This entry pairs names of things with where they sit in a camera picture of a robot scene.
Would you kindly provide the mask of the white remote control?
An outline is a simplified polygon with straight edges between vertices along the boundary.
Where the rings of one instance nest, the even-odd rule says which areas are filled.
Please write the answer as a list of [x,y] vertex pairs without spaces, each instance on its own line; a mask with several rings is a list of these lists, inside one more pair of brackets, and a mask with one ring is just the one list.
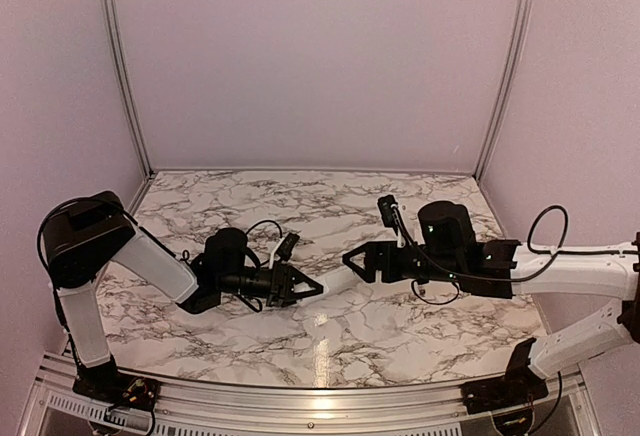
[[299,300],[299,306],[306,306],[316,301],[320,301],[329,296],[335,296],[347,289],[355,287],[360,281],[360,277],[349,269],[336,269],[313,277],[315,282],[323,286],[323,292],[319,295]]

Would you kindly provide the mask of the clear handled screwdriver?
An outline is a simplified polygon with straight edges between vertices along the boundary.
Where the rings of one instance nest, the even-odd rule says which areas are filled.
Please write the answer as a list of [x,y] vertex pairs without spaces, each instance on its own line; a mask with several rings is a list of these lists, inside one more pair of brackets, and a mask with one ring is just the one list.
[[416,283],[417,286],[417,292],[419,294],[420,297],[425,298],[427,293],[426,293],[426,289],[425,286],[419,283]]

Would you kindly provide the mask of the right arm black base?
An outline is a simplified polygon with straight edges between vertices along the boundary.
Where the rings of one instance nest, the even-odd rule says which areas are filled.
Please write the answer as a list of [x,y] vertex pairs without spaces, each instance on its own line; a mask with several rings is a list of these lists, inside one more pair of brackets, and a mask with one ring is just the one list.
[[461,385],[463,404],[469,414],[505,409],[531,403],[548,396],[546,378],[530,368],[530,351],[535,338],[517,344],[501,376],[466,382]]

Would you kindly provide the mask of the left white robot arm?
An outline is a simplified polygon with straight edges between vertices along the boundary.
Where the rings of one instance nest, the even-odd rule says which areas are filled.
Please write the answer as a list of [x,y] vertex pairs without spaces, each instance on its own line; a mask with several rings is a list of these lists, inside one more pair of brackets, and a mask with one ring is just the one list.
[[89,369],[86,382],[102,399],[116,401],[126,392],[126,379],[110,366],[96,296],[96,279],[106,266],[124,267],[189,314],[218,306],[225,294],[258,312],[323,293],[321,283],[288,262],[298,239],[288,234],[263,265],[249,248],[247,233],[227,227],[209,236],[203,252],[188,261],[141,226],[115,193],[104,191],[54,208],[42,221],[36,244],[61,324],[81,367]]

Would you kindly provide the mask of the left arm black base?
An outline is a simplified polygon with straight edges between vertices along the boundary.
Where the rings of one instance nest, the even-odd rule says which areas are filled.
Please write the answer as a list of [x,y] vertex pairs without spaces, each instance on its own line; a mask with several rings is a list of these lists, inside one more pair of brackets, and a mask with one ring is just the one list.
[[111,409],[152,411],[160,383],[154,378],[122,373],[111,364],[82,368],[73,383],[74,393],[108,403]]

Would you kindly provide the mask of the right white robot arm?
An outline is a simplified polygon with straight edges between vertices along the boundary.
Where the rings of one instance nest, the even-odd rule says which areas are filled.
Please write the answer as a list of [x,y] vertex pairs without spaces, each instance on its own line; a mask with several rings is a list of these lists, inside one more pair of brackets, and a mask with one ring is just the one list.
[[371,241],[345,253],[343,263],[363,281],[414,285],[440,281],[474,296],[567,293],[610,298],[601,310],[565,329],[518,344],[495,394],[515,404],[567,366],[639,340],[639,243],[569,248],[494,239],[479,242],[468,209],[451,201],[428,203],[418,212],[423,241],[409,234],[391,195],[378,201],[393,241]]

